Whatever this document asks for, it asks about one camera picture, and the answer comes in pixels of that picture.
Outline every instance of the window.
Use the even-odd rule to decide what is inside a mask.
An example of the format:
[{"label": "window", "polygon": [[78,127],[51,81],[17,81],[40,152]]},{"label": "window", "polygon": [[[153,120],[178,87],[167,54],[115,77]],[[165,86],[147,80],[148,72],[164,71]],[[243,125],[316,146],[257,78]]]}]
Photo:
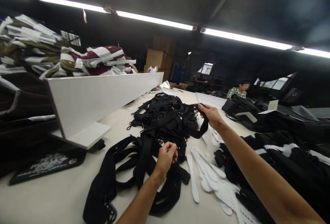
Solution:
[{"label": "window", "polygon": [[275,90],[282,90],[284,88],[284,86],[286,85],[288,79],[293,78],[293,76],[294,76],[294,73],[290,74],[286,77],[279,78],[279,79],[274,80],[274,81],[268,81],[268,82],[261,81],[260,86],[270,88],[270,89],[275,89]]},{"label": "window", "polygon": [[211,71],[212,71],[212,68],[213,68],[213,64],[205,63],[198,72],[202,73],[202,74],[210,75]]},{"label": "window", "polygon": [[68,40],[69,44],[81,47],[80,37],[66,31],[61,31],[61,36]]}]

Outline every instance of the hand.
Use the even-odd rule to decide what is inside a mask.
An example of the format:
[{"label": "hand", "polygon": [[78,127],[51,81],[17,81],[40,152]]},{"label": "hand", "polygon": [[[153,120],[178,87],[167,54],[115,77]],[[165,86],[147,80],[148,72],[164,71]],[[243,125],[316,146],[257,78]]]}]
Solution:
[{"label": "hand", "polygon": [[219,128],[219,126],[221,127],[222,125],[226,125],[226,123],[220,116],[218,109],[216,107],[206,104],[204,105],[206,106],[206,108],[201,104],[198,105],[198,108],[205,113],[205,115],[209,119],[209,124],[211,125],[212,128],[217,129]]},{"label": "hand", "polygon": [[164,146],[159,149],[157,164],[154,169],[155,173],[162,181],[166,179],[166,174],[171,167],[178,160],[178,147],[175,143],[166,142]]}]

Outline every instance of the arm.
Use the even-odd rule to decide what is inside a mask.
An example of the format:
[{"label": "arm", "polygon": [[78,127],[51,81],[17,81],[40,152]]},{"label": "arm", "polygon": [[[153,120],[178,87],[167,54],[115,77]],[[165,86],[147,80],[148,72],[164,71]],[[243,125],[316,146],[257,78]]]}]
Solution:
[{"label": "arm", "polygon": [[227,93],[227,98],[228,98],[228,99],[231,99],[231,96],[234,94],[234,92],[235,92],[234,88],[231,88],[231,89],[229,90],[229,92]]},{"label": "arm", "polygon": [[221,118],[217,108],[198,106],[223,138],[246,180],[276,223],[325,223],[312,207]]},{"label": "arm", "polygon": [[117,224],[144,224],[147,221],[157,190],[165,181],[171,163],[174,164],[177,158],[178,152],[175,143],[167,142],[161,147],[153,173],[142,185]]}]

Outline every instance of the ceiling light fixture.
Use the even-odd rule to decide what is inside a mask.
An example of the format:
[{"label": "ceiling light fixture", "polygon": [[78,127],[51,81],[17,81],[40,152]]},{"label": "ceiling light fixture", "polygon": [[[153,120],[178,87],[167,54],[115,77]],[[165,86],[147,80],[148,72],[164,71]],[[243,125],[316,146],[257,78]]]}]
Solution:
[{"label": "ceiling light fixture", "polygon": [[272,41],[263,40],[263,39],[259,39],[259,38],[253,38],[253,37],[249,37],[249,36],[238,35],[238,34],[234,34],[234,33],[207,29],[207,28],[202,28],[201,33],[213,35],[213,36],[219,36],[222,38],[228,38],[228,39],[232,39],[232,40],[236,40],[236,41],[271,47],[274,49],[287,50],[287,49],[292,48],[291,45],[284,44],[284,43],[272,42]]},{"label": "ceiling light fixture", "polygon": [[297,52],[303,53],[303,54],[309,54],[309,55],[315,55],[315,56],[330,58],[330,53],[329,52],[320,51],[320,50],[304,49],[304,50],[299,50]]},{"label": "ceiling light fixture", "polygon": [[121,16],[121,17],[133,18],[133,19],[138,19],[138,20],[142,20],[142,21],[146,21],[146,22],[163,24],[163,25],[186,29],[186,30],[193,30],[193,31],[196,30],[196,26],[176,23],[176,22],[152,18],[152,17],[148,17],[148,16],[142,16],[142,15],[133,14],[133,13],[129,13],[129,12],[117,11],[117,14],[118,14],[118,16]]},{"label": "ceiling light fixture", "polygon": [[106,11],[103,9],[103,7],[98,7],[98,6],[92,6],[88,4],[83,4],[83,3],[78,3],[78,2],[73,2],[73,1],[68,1],[68,0],[40,0],[48,3],[53,3],[53,4],[61,4],[64,6],[70,6],[70,7],[76,7],[76,8],[82,8],[86,10],[91,10],[91,11],[97,11],[97,12],[104,12]]}]

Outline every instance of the black webbing strap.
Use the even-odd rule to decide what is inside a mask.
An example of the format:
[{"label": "black webbing strap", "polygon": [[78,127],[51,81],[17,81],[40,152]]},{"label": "black webbing strap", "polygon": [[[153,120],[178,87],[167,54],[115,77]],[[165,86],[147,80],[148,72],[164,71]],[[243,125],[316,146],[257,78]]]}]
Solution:
[{"label": "black webbing strap", "polygon": [[[117,195],[117,188],[127,189],[136,184],[140,189],[143,185],[145,173],[151,175],[156,166],[156,161],[152,156],[158,157],[160,147],[159,143],[152,142],[149,137],[136,138],[129,136],[107,151],[100,171],[94,178],[88,192],[83,213],[83,219],[87,224],[104,224],[106,220],[109,220],[110,223],[115,220],[117,212],[111,201]],[[116,163],[127,156],[130,156],[130,159],[116,170]],[[131,179],[127,182],[116,181],[117,172],[133,167],[133,177]],[[164,214],[173,208],[180,198],[181,182],[188,184],[189,179],[189,173],[181,168],[178,162],[174,163],[168,171],[163,188],[156,193],[150,214]]]},{"label": "black webbing strap", "polygon": [[155,97],[138,108],[132,126],[142,126],[141,137],[149,137],[152,142],[174,142],[178,146],[178,160],[185,161],[186,140],[192,136],[199,139],[208,128],[208,119],[204,113],[204,122],[198,131],[195,110],[198,104],[187,105],[176,96],[158,93]]},{"label": "black webbing strap", "polygon": [[[187,128],[188,128],[188,133],[189,133],[192,137],[194,137],[194,138],[196,138],[196,139],[199,139],[199,138],[201,138],[202,135],[204,135],[205,132],[207,131],[207,129],[208,129],[208,127],[209,127],[209,119],[207,118],[207,116],[205,115],[205,113],[202,112],[202,111],[199,109],[198,104],[188,105],[188,110],[187,110],[187,111],[189,111],[189,110],[191,110],[191,109],[192,109],[192,110],[196,110],[196,109],[197,109],[197,110],[201,113],[201,115],[204,117],[204,121],[203,121],[203,123],[202,123],[202,125],[201,125],[199,131],[198,131],[198,130],[195,130],[195,129],[192,129],[192,128],[190,128],[189,126],[187,126]],[[188,122],[188,117],[189,117],[189,116],[187,116],[187,117],[183,117],[183,123],[184,123],[184,124],[186,124],[186,123]]]}]

